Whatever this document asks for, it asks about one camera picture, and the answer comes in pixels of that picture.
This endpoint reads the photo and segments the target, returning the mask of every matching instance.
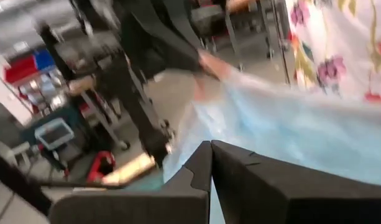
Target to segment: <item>light blue fabric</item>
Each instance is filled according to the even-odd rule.
[[[169,180],[204,140],[218,139],[274,159],[381,185],[381,107],[305,96],[247,75],[225,82],[218,100],[193,103],[173,153]],[[213,187],[211,223],[224,223]]]

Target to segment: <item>floor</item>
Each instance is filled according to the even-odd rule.
[[[267,49],[264,38],[261,35],[242,34],[241,37],[239,37],[245,72],[266,78],[272,82],[285,83],[282,56],[278,51],[277,38],[273,26],[271,30],[273,47],[276,51],[276,54],[271,60],[266,58]],[[233,52],[227,43],[228,41],[224,39],[218,43],[219,56],[236,65],[237,62],[233,56]],[[290,74],[292,74],[294,64],[292,53],[287,52],[286,58]],[[212,94],[219,88],[219,83],[214,80],[207,78],[206,82]],[[186,105],[192,99],[193,87],[194,81],[191,74],[179,71],[166,71],[163,73],[161,80],[149,84],[147,93],[153,99],[155,109],[159,116],[168,119],[175,129],[179,124]],[[140,142],[137,140],[136,128],[131,123],[123,125],[117,134],[129,140],[132,145],[129,151],[121,152],[117,150],[115,152],[118,163],[125,164],[142,152]],[[45,173],[47,166],[48,164],[46,164],[46,162],[37,164],[37,167],[34,167],[34,175],[42,175]],[[54,200],[58,200],[70,192],[70,190],[45,189],[45,193]],[[0,184],[0,213],[11,197],[12,192]],[[8,206],[5,214],[0,217],[0,224],[16,223],[44,224],[47,223],[47,220],[32,207],[28,206],[21,198],[15,196],[12,197],[12,202],[10,206]]]

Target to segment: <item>plastic sheet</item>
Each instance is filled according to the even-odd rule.
[[[169,180],[201,141],[219,139],[258,154],[381,185],[381,105],[305,95],[234,72],[216,101],[193,103],[164,161]],[[216,192],[211,223],[223,223]]]

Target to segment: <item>gray floor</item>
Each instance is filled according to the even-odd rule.
[[[258,34],[245,34],[240,37],[241,51],[243,55],[245,72],[271,80],[272,82],[284,83],[285,75],[282,66],[282,58],[277,47],[277,38],[275,32],[272,32],[272,40],[276,54],[271,60],[266,59],[266,45],[264,38]],[[218,44],[219,56],[223,59],[236,64],[233,52],[227,40],[221,40]],[[293,73],[293,56],[291,52],[286,53],[287,61],[290,67],[290,74]],[[206,79],[208,89],[212,94],[219,88],[219,83],[214,80]],[[175,129],[182,117],[185,106],[191,101],[193,96],[194,81],[191,74],[185,74],[179,71],[166,71],[159,82],[150,83],[147,87],[148,95],[153,99],[155,109],[161,118],[170,121]],[[140,142],[137,140],[137,131],[133,124],[125,124],[118,131],[118,135],[131,141],[132,147],[127,152],[116,150],[116,159],[118,164],[125,164],[136,155],[142,152]],[[39,164],[36,168],[38,172],[45,172],[47,164]],[[69,194],[69,190],[45,190],[45,193],[54,200]],[[0,184],[0,212],[5,206],[12,193]],[[47,223],[46,219],[39,215],[33,208],[28,206],[19,197],[14,197],[7,212],[2,217],[0,224],[16,223]]]

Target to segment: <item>floral fabric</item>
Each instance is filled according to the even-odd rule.
[[[305,91],[381,103],[381,0],[286,0]]]

